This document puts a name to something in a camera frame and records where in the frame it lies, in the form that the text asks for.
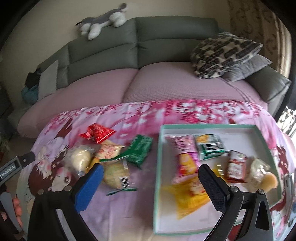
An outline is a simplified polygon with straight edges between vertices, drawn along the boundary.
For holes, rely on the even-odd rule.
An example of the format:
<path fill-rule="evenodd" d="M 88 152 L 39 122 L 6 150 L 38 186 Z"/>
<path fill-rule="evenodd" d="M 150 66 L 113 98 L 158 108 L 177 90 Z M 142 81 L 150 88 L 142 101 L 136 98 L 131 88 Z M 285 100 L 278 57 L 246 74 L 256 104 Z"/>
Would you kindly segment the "person's left hand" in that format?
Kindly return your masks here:
<path fill-rule="evenodd" d="M 23 222 L 21 220 L 22 209 L 20 206 L 20 201 L 17 197 L 14 197 L 12 199 L 12 202 L 13 202 L 13 207 L 14 207 L 14 211 L 15 211 L 15 215 L 16 215 L 16 219 L 18 221 L 18 224 L 20 225 L 20 227 L 23 227 Z"/>

